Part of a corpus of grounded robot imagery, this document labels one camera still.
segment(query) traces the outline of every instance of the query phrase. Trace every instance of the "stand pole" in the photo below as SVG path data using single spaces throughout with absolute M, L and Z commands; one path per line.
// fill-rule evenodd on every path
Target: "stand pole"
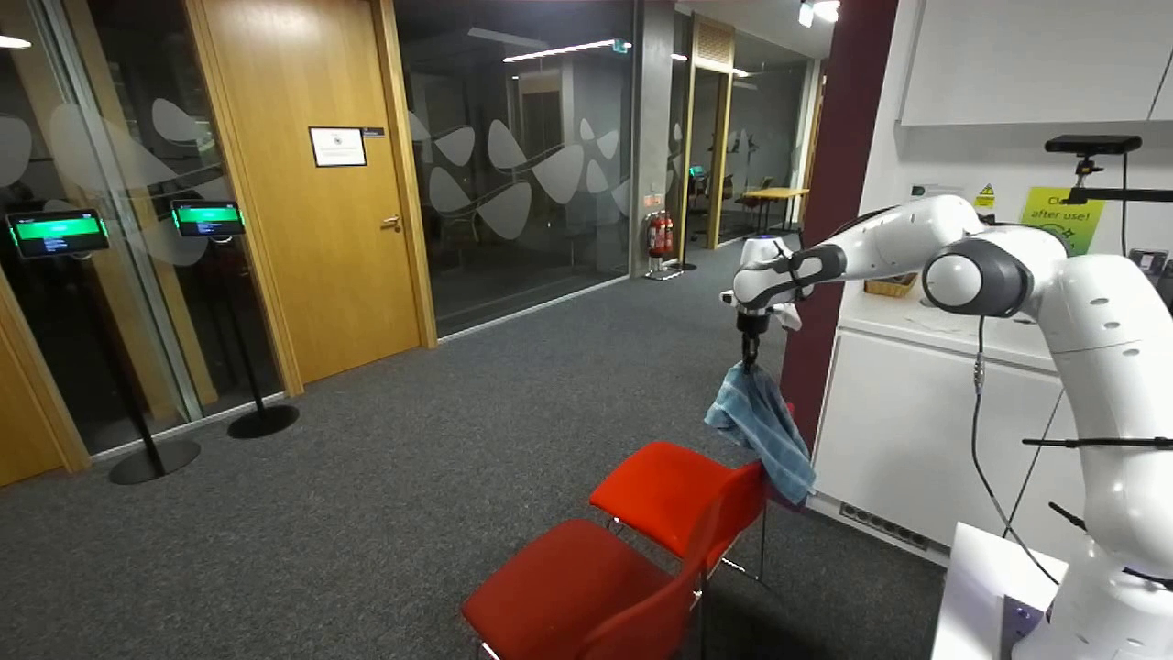
M 145 485 L 145 482 L 158 482 L 158 475 L 168 475 L 168 474 L 180 474 L 187 462 L 193 462 L 196 456 L 196 445 L 190 440 L 173 440 L 168 447 L 158 447 L 155 438 L 151 438 L 151 427 L 136 405 L 136 386 L 133 379 L 123 374 L 123 362 L 118 361 L 118 339 L 112 329 L 106 328 L 101 318 L 101 309 L 97 309 L 97 286 L 95 284 L 95 270 L 86 265 L 77 265 L 77 286 L 81 286 L 81 297 L 85 297 L 85 309 L 86 309 L 86 318 L 91 328 L 97 329 L 97 350 L 101 350 L 101 361 L 112 374 L 112 386 L 118 386 L 118 397 L 122 397 L 122 408 L 123 414 L 133 419 L 136 431 L 144 438 L 144 452 L 138 456 L 127 456 L 122 460 L 112 469 L 108 469 L 108 482 L 112 485 Z
M 256 438 L 281 431 L 287 427 L 297 423 L 297 408 L 287 408 L 287 405 L 265 408 L 259 380 L 256 380 L 256 369 L 251 369 L 251 361 L 248 361 L 248 346 L 244 346 L 244 329 L 240 329 L 240 318 L 235 310 L 231 284 L 220 284 L 220 306 L 227 310 L 227 328 L 231 328 L 235 350 L 240 357 L 244 380 L 248 380 L 248 391 L 251 391 L 251 411 L 240 414 L 239 423 L 231 423 L 227 438 L 256 440 Z

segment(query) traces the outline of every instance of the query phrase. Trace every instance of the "white wall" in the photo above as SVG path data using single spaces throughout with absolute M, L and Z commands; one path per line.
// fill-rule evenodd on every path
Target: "white wall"
M 1071 186 L 1075 156 L 1043 155 L 1043 141 L 1071 131 L 1137 131 L 1144 145 L 1131 155 L 1131 186 L 1173 186 L 1173 125 L 1149 120 L 1098 120 L 1097 111 L 1081 111 L 1075 125 L 1055 125 L 1053 117 L 962 117 L 936 120 L 936 108 L 916 90 L 916 120 L 905 120 L 909 77 L 936 79 L 939 89 L 958 77 L 962 89 L 962 68 L 948 75 L 951 62 L 982 62 L 982 49 L 992 39 L 958 39 L 958 59 L 916 59 L 920 11 L 936 5 L 962 6 L 960 0 L 901 0 L 898 27 L 892 39 L 882 99 L 872 131 L 867 175 L 860 210 L 878 210 L 909 199 L 920 185 L 926 192 L 958 192 L 962 199 L 977 196 L 987 185 L 998 192 L 998 218 L 1017 219 L 1031 186 Z M 1055 0 L 989 0 L 982 11 L 1008 11 L 1015 5 L 1055 5 Z M 1053 29 L 1042 22 L 1043 11 L 1033 11 L 1037 39 L 1053 49 Z M 1108 43 L 1126 43 L 1131 32 L 1092 29 Z M 1055 66 L 1081 66 L 1079 39 L 1071 39 L 1071 59 L 1053 59 Z M 1008 77 L 1003 89 L 1031 89 L 1042 75 L 1031 49 L 1017 49 L 1015 59 L 1031 66 L 1002 66 Z M 1119 156 L 1098 156 L 1103 174 L 1092 175 L 1092 186 L 1119 186 Z M 1092 249 L 1119 249 L 1121 213 L 1119 203 L 1108 203 Z M 1173 249 L 1173 204 L 1127 204 L 1127 247 L 1131 249 Z M 872 297 L 860 286 L 844 288 L 838 309 L 838 350 L 832 357 L 832 379 L 816 431 L 816 488 L 832 497 L 844 497 L 856 511 L 878 515 L 893 524 L 905 524 L 926 538 L 948 543 L 951 522 L 967 522 L 998 530 L 989 502 L 967 467 L 967 414 L 970 414 L 970 351 L 975 351 L 975 318 L 940 317 L 911 297 Z M 989 361 L 1002 369 L 1003 391 L 1055 390 L 1053 361 L 1037 329 L 1021 318 L 1002 318 L 987 328 Z M 1033 438 L 1047 427 L 1047 405 L 1021 405 L 1017 397 L 987 391 L 987 438 L 989 467 L 1002 469 L 998 488 L 1003 497 L 1017 488 L 1021 447 L 1017 438 Z M 1059 414 L 1055 430 L 1071 431 L 1071 411 Z M 1037 497 L 1033 511 L 1021 511 L 1021 524 L 1033 530 L 1031 543 L 1071 559 L 1079 537 L 1064 524 L 1053 524 L 1043 497 L 1064 497 L 1064 506 L 1081 511 L 1081 474 L 1071 456 L 1043 456 L 1043 474 L 1033 475 Z

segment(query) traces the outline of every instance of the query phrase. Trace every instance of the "blue cloth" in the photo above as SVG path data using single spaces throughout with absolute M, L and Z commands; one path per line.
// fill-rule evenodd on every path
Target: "blue cloth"
M 758 365 L 731 362 L 703 414 L 703 427 L 755 452 L 774 491 L 790 506 L 807 506 L 812 491 L 810 452 L 796 419 L 779 405 L 774 379 Z

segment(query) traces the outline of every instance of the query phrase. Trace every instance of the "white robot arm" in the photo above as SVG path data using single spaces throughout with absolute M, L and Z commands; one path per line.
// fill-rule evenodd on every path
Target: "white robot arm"
M 816 284 L 923 276 L 951 317 L 1015 317 L 1042 328 L 1071 397 L 1086 474 L 1086 559 L 1015 656 L 1173 656 L 1173 318 L 1126 258 L 1065 258 L 1031 229 L 982 229 L 962 199 L 916 199 L 788 253 L 751 241 L 731 276 L 740 318 L 807 297 Z

